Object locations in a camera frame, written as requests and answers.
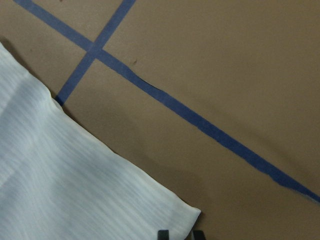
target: ribbed fabric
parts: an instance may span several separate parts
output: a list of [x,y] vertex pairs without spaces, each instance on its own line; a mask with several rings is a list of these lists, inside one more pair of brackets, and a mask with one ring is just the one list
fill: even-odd
[[183,240],[199,214],[69,118],[0,44],[0,240]]

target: blue line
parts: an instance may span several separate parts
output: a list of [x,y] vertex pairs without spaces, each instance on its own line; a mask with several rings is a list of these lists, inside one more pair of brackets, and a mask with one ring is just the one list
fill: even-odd
[[164,92],[138,77],[128,66],[110,55],[108,52],[102,50],[97,56],[97,59],[103,62],[105,65],[113,69],[115,72],[126,78],[135,86],[149,94],[154,99],[161,102],[167,108],[178,114],[180,117],[196,126],[200,131],[209,137],[216,140],[225,148],[231,150],[239,157],[243,158],[251,166],[259,170],[260,172],[269,175],[275,182],[283,187],[287,187],[300,192],[320,203],[320,197],[294,180],[292,177],[275,167],[263,159],[252,150],[233,139],[227,133],[210,123],[208,120],[198,115],[196,112]]
[[[52,28],[56,29],[58,32],[63,34],[69,40],[73,41],[75,44],[83,48],[84,50],[88,51],[88,56],[86,55],[83,58],[84,66],[90,62],[93,57],[96,57],[98,60],[103,62],[105,65],[113,69],[115,72],[126,78],[128,81],[133,83],[135,86],[143,90],[145,93],[149,94],[154,99],[161,102],[163,105],[168,107],[170,110],[181,116],[183,119],[191,123],[192,125],[196,126],[200,131],[208,135],[209,137],[216,140],[225,148],[231,150],[239,157],[243,158],[246,162],[252,165],[254,168],[259,170],[262,173],[269,175],[275,182],[280,184],[283,187],[287,187],[293,190],[304,194],[313,200],[320,203],[320,197],[294,180],[292,177],[275,167],[273,164],[269,163],[252,150],[248,149],[246,146],[238,142],[237,140],[233,139],[231,136],[226,134],[224,131],[210,123],[208,120],[204,119],[202,116],[198,115],[196,112],[188,108],[187,106],[183,105],[181,102],[167,94],[166,92],[150,85],[149,83],[142,80],[138,77],[128,66],[124,63],[110,55],[108,52],[104,51],[103,49],[98,50],[95,48],[93,52],[90,50],[92,49],[92,42],[90,42],[87,38],[80,35],[78,32],[52,16],[50,13],[46,12],[41,7],[37,6],[30,0],[14,0],[16,3],[24,7],[26,10],[37,16],[39,19],[43,20]],[[119,25],[119,21],[115,20],[115,23],[111,24],[110,29],[116,29]],[[101,44],[104,41],[108,40],[108,37],[105,37],[106,40],[102,39],[99,40]],[[84,67],[80,66],[79,69],[84,71]]]
[[53,16],[51,13],[44,10],[39,5],[33,3],[31,0],[14,0],[21,7],[44,21],[53,29],[57,30],[60,34],[65,36],[67,39],[71,40],[79,47],[88,51],[92,45],[92,42],[86,37],[82,36],[76,30],[69,27],[67,24]]
[[82,77],[85,75],[86,71],[94,62],[96,55],[107,43],[111,35],[114,33],[114,31],[119,26],[134,3],[135,0],[123,0],[115,13],[112,15],[109,22],[105,25],[99,36],[89,48],[88,52],[85,54],[81,62],[75,68],[69,79],[65,82],[65,84],[62,86],[61,90],[55,97],[55,100],[61,106],[66,102],[70,94],[76,88]]

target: blue tape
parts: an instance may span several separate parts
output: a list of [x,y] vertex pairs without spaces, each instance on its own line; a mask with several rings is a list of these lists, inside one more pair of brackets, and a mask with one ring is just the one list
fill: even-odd
[[[83,48],[84,50],[88,51],[88,55],[83,58],[83,63],[81,61],[80,64],[83,66],[79,66],[79,70],[75,71],[81,74],[81,71],[84,71],[85,66],[88,65],[92,58],[97,58],[102,63],[107,65],[109,68],[113,69],[115,72],[123,76],[125,79],[130,81],[132,84],[143,90],[145,93],[149,94],[154,99],[158,100],[160,103],[165,105],[167,108],[181,116],[183,119],[188,121],[190,124],[196,126],[200,131],[208,135],[209,137],[216,140],[225,148],[231,150],[233,153],[237,154],[241,158],[243,158],[247,163],[251,166],[256,168],[262,173],[269,175],[275,182],[283,187],[287,187],[289,189],[293,189],[305,196],[310,197],[311,199],[320,203],[320,197],[294,180],[292,177],[275,167],[273,164],[269,163],[261,156],[254,153],[252,150],[238,142],[237,140],[233,139],[231,136],[226,134],[224,131],[210,123],[208,120],[204,119],[202,116],[198,115],[196,112],[164,92],[149,83],[142,80],[138,77],[127,65],[113,57],[108,52],[104,51],[103,49],[97,46],[103,46],[104,42],[109,39],[113,31],[117,28],[123,17],[120,17],[118,14],[115,14],[114,22],[110,20],[111,23],[108,23],[110,27],[106,28],[110,29],[109,31],[103,30],[101,33],[101,37],[97,38],[96,40],[96,47],[91,50],[92,46],[94,45],[90,42],[87,38],[80,35],[78,32],[52,16],[50,13],[46,12],[44,9],[36,5],[30,0],[14,0],[16,3],[24,7],[26,10],[37,16],[39,19],[43,20],[49,26],[63,34],[69,40],[73,41],[75,44]],[[128,8],[130,3],[131,6],[134,1],[123,1],[123,9]]]
[[112,15],[109,22],[105,25],[99,36],[96,38],[91,47],[75,68],[69,79],[62,86],[61,90],[55,97],[55,100],[62,106],[77,84],[80,82],[86,71],[89,69],[91,64],[94,62],[98,52],[104,47],[111,35],[114,33],[116,28],[119,26],[121,21],[124,19],[130,8],[135,3],[135,0],[123,0],[120,6],[117,8],[115,13]]

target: cardboard surface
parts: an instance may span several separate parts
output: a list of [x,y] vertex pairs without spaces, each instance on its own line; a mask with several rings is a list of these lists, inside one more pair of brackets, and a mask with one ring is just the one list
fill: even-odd
[[[35,2],[91,41],[120,4]],[[315,1],[139,0],[104,49],[320,194],[319,9]],[[0,1],[0,40],[53,95],[85,54],[11,0]],[[98,60],[64,109],[201,209],[195,229],[208,240],[320,234],[319,204],[278,185]]]

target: black object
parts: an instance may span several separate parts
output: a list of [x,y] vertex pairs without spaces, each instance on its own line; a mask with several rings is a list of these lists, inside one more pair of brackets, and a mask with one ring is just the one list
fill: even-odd
[[[169,230],[159,230],[158,240],[169,240]],[[206,240],[204,232],[201,230],[192,231],[191,240]]]

